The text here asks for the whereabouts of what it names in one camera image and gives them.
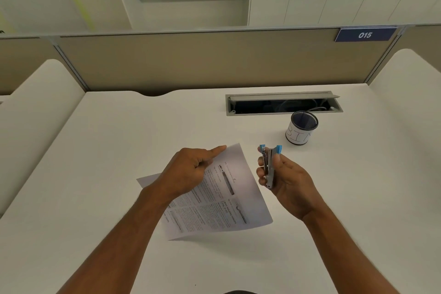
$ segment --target blue sign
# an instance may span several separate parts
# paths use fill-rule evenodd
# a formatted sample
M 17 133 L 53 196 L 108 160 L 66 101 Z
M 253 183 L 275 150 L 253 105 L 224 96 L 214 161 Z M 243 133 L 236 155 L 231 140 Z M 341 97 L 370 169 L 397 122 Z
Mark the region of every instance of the blue sign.
M 334 42 L 389 41 L 397 27 L 341 28 Z

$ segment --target black mesh cup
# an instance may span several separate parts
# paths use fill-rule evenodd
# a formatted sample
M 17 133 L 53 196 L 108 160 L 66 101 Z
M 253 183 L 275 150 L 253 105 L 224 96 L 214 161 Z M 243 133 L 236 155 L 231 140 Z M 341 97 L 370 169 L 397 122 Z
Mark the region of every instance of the black mesh cup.
M 294 112 L 285 133 L 286 139 L 294 145 L 303 145 L 309 140 L 312 131 L 317 126 L 318 120 L 314 114 L 304 110 Z

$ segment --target hand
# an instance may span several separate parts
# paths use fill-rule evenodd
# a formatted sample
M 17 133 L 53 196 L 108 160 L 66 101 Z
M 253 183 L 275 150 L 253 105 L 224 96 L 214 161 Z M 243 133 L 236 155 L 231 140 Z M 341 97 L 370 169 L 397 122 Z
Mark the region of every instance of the hand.
M 185 147 L 175 153 L 154 184 L 172 201 L 199 185 L 204 179 L 205 169 L 213 163 L 213 158 L 226 148 L 226 145 L 211 150 Z
M 263 166 L 262 157 L 259 157 L 258 164 Z M 288 212 L 303 220 L 313 210 L 326 206 L 311 176 L 299 164 L 279 154 L 273 157 L 272 164 L 275 171 L 271 191 Z M 259 184 L 265 185 L 264 169 L 259 167 L 256 172 Z

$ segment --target white desk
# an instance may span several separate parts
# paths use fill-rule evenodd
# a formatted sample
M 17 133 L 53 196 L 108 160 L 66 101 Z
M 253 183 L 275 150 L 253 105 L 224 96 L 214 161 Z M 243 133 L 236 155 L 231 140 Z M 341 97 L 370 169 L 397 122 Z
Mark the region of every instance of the white desk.
M 289 115 L 225 114 L 225 94 L 332 90 L 344 113 L 317 114 L 304 146 Z M 89 92 L 0 220 L 0 293 L 53 293 L 135 201 L 136 178 L 181 147 L 283 145 L 353 238 L 404 293 L 441 287 L 441 186 L 367 85 L 179 90 L 160 97 Z M 273 224 L 166 241 L 153 233 L 133 293 L 332 293 L 304 225 L 265 188 Z

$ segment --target paper sheet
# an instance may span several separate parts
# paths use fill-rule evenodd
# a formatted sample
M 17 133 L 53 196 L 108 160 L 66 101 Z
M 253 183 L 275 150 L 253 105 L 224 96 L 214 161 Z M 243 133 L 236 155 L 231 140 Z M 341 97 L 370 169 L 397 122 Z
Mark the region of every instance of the paper sheet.
M 137 181 L 144 188 L 158 176 Z M 235 144 L 206 168 L 198 186 L 169 204 L 161 222 L 168 239 L 176 239 L 203 232 L 256 228 L 273 219 L 240 144 Z

